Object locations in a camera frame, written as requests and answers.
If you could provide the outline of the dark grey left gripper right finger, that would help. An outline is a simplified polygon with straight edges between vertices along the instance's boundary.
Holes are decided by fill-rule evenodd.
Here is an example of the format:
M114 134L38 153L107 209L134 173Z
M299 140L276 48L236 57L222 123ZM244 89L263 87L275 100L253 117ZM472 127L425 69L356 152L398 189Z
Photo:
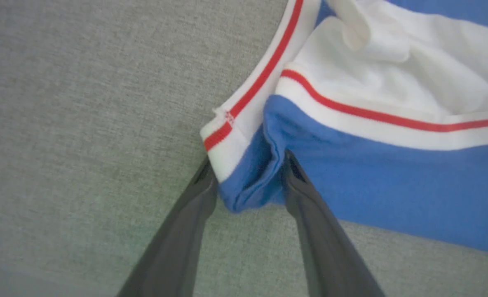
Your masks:
M290 150L284 164L285 206L293 216L311 297L383 297L357 249Z

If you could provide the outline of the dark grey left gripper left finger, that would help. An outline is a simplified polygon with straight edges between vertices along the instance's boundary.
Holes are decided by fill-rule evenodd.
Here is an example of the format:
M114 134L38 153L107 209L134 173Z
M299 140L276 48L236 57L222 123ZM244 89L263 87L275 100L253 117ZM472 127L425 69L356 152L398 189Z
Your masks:
M206 222L217 202L218 181L204 159L150 244L119 297L191 297Z

